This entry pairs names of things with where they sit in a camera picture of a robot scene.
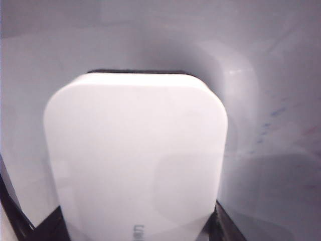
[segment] rounded rectangular device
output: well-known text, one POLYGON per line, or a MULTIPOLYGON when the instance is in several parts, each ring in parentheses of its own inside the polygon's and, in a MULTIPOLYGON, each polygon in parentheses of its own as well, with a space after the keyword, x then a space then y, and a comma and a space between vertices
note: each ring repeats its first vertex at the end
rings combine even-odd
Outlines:
POLYGON ((44 127, 73 241, 195 241, 214 211, 227 115, 196 77, 87 73, 44 127))

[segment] white plastic casing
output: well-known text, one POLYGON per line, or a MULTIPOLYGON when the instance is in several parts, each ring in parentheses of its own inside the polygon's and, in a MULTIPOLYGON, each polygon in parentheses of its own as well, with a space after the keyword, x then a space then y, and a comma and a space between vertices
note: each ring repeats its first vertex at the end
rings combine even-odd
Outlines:
POLYGON ((44 124, 72 241, 194 241, 214 211, 227 116, 199 79, 84 74, 44 124))

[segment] white surface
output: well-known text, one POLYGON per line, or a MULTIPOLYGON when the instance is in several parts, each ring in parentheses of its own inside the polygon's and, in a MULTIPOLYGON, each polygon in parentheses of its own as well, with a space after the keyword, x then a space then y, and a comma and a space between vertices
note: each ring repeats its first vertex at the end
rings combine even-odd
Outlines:
POLYGON ((42 127, 50 96, 97 68, 183 70, 228 113, 218 199, 246 238, 319 239, 319 0, 4 0, 1 9, 1 153, 33 224, 59 205, 42 127))
POLYGON ((199 79, 85 74, 44 123, 72 240, 194 241, 214 211, 227 116, 199 79))

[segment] glossy surface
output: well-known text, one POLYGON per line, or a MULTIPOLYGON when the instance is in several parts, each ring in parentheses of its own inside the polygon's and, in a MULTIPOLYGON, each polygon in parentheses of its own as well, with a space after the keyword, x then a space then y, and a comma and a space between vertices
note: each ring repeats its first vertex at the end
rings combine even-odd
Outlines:
POLYGON ((22 208, 36 223, 58 205, 54 92, 91 69, 180 69, 226 107, 219 200, 246 238, 318 240, 320 16, 313 0, 2 1, 2 155, 22 208))

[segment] blue mark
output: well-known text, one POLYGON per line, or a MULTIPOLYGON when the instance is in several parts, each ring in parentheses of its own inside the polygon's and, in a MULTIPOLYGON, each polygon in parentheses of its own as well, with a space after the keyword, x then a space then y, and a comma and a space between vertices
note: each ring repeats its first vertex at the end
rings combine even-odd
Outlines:
POLYGON ((272 113, 270 114, 270 116, 272 116, 272 117, 277 117, 277 116, 279 116, 280 114, 282 114, 283 112, 285 112, 285 110, 286 110, 285 107, 280 108, 280 109, 277 109, 276 111, 272 112, 272 113))

